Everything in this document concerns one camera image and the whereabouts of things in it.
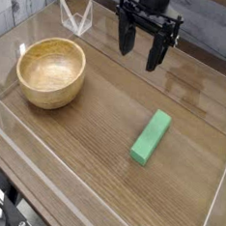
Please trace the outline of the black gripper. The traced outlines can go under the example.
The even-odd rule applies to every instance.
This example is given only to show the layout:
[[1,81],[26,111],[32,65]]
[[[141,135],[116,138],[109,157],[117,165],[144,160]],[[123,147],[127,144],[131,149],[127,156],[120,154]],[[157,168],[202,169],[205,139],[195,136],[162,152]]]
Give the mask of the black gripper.
[[120,10],[118,33],[123,56],[134,48],[136,28],[133,21],[144,31],[162,31],[155,34],[146,65],[147,71],[154,71],[162,63],[168,45],[176,45],[184,18],[170,6],[170,0],[120,0],[117,9]]

